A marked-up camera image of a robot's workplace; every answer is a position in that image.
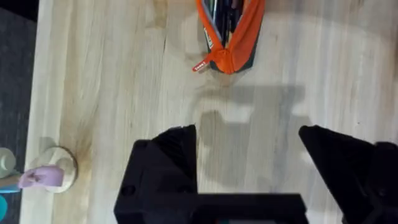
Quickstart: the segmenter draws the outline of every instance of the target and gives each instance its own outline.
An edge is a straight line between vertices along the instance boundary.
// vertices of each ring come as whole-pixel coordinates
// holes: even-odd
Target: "zipper pull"
[[[205,59],[203,59],[201,62],[199,62],[197,65],[195,65],[192,68],[192,71],[197,72],[201,69],[203,69],[208,63],[210,63],[211,60],[214,60],[214,54],[215,52],[210,52],[206,55]]]

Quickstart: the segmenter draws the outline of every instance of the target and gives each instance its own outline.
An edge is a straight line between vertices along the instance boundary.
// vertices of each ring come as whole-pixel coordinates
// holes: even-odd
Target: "wood grain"
[[[21,223],[116,223],[135,140],[195,123],[201,192],[300,192],[311,223],[341,213],[304,124],[398,143],[395,0],[267,0],[252,69],[192,73],[194,1],[41,0],[26,163],[71,150],[76,184],[23,193]]]

